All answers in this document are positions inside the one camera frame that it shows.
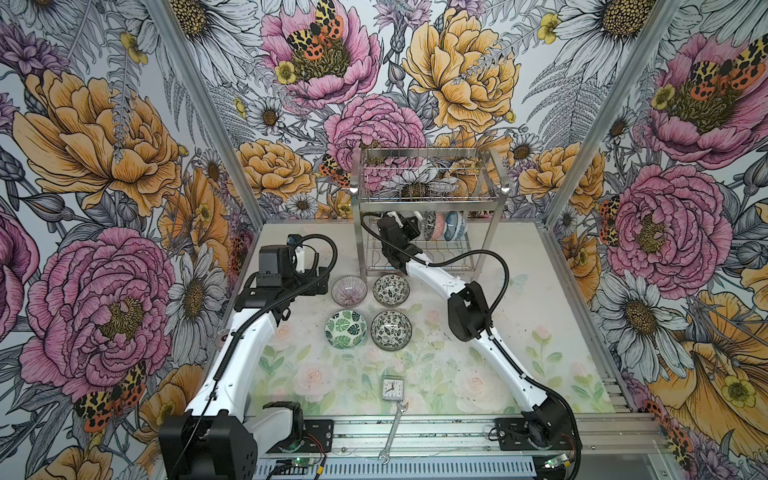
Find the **dark blue petal bowl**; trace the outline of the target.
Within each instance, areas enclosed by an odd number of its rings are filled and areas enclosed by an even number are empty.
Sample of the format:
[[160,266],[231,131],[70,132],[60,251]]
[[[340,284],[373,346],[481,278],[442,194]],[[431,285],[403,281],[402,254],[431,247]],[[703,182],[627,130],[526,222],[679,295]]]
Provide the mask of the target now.
[[422,237],[425,241],[431,241],[436,229],[437,214],[434,211],[427,211],[423,214],[421,221]]

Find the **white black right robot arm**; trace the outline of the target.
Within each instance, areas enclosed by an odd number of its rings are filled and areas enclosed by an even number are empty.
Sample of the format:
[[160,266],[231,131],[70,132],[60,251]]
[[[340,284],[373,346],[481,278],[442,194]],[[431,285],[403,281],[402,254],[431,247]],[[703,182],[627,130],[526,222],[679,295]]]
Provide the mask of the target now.
[[[476,349],[505,382],[524,419],[523,430],[510,436],[539,450],[551,449],[564,439],[574,454],[581,454],[578,425],[568,401],[524,368],[494,324],[493,314],[509,286],[506,260],[488,249],[471,249],[434,261],[413,243],[419,236],[417,226],[417,218],[402,219],[392,213],[378,218],[375,229],[362,228],[380,242],[383,256],[394,269],[422,281],[446,301],[448,326],[454,337]],[[446,269],[475,256],[491,257],[502,267],[501,287],[493,301],[487,300],[480,283],[464,281]]]

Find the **blue floral bowl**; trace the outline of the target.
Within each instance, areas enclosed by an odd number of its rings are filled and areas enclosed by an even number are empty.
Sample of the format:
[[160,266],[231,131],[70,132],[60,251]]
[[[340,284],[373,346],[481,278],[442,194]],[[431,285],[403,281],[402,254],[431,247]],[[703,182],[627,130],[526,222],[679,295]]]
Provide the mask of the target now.
[[445,241],[459,241],[466,232],[466,220],[459,211],[448,212],[445,216]]

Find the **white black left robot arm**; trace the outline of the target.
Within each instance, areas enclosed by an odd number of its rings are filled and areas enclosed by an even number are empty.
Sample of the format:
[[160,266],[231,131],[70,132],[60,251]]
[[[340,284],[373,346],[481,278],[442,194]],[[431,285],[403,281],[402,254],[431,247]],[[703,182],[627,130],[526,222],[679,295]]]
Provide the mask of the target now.
[[158,442],[168,479],[251,479],[261,456],[305,440],[296,402],[267,403],[247,420],[249,392],[265,348],[300,296],[325,295],[338,261],[323,234],[290,235],[262,247],[257,269],[236,296],[224,343],[185,410],[160,427]]

